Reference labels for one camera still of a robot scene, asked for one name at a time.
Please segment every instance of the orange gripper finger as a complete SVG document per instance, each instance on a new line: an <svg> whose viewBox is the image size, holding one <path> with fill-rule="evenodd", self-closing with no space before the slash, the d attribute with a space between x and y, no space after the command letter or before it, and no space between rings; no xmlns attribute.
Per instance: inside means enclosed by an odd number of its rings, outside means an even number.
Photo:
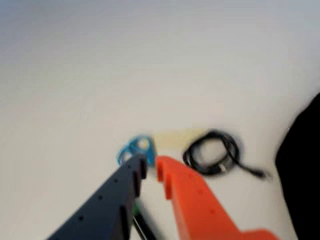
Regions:
<svg viewBox="0 0 320 240"><path fill-rule="evenodd" d="M266 230L240 232L203 177L167 156L156 158L165 198L172 200L181 240L277 240Z"/></svg>

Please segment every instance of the blue plastic toy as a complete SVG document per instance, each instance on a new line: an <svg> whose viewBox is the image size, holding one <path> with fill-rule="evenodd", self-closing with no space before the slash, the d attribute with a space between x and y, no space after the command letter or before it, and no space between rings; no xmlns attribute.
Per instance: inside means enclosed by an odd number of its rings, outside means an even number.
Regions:
<svg viewBox="0 0 320 240"><path fill-rule="evenodd" d="M150 136L139 135L131 139L119 152L117 162L122 165L135 154L144 154L149 166L155 165L156 148Z"/></svg>

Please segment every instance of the black fabric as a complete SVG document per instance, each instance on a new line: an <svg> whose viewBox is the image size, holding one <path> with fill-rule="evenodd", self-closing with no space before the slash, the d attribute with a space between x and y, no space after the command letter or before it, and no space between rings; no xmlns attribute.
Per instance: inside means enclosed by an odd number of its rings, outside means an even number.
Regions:
<svg viewBox="0 0 320 240"><path fill-rule="evenodd" d="M299 240L318 239L320 93L299 114L276 155L284 199Z"/></svg>

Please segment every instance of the black object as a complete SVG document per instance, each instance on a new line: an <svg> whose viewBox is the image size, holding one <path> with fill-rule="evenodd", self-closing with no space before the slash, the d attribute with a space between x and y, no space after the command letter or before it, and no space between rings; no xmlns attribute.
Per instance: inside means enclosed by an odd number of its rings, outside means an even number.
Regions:
<svg viewBox="0 0 320 240"><path fill-rule="evenodd" d="M142 240L156 240L154 233L151 231L137 207L133 214L133 225Z"/></svg>
<svg viewBox="0 0 320 240"><path fill-rule="evenodd" d="M203 166L199 164L196 159L196 153L199 151L201 145L203 145L206 141L209 140L220 140L222 141L226 153L222 159L219 161ZM183 161L190 168L198 171L203 175L217 175L221 173L225 173L229 171L235 164L240 168L248 171L252 175L258 178L265 178L267 174L259 169L253 169L248 166L243 165L239 161L240 151L236 144L236 141L229 134L219 131L219 130L211 130L206 135L200 137L196 141L194 141L189 148L183 153Z"/></svg>
<svg viewBox="0 0 320 240"><path fill-rule="evenodd" d="M128 240L135 198L146 176L145 156L133 156L48 240Z"/></svg>
<svg viewBox="0 0 320 240"><path fill-rule="evenodd" d="M295 119L275 160L284 199L300 240L319 235L320 93Z"/></svg>

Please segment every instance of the blue object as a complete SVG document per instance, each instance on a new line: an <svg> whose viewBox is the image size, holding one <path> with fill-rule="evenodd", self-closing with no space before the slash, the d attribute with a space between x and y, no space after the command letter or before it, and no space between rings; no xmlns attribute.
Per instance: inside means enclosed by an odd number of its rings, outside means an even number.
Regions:
<svg viewBox="0 0 320 240"><path fill-rule="evenodd" d="M135 155L47 240L129 240L135 200L146 177L146 157Z"/></svg>
<svg viewBox="0 0 320 240"><path fill-rule="evenodd" d="M135 154L144 154L149 166L155 165L156 149L150 136L139 135L131 139L119 152L117 162L122 165Z"/></svg>

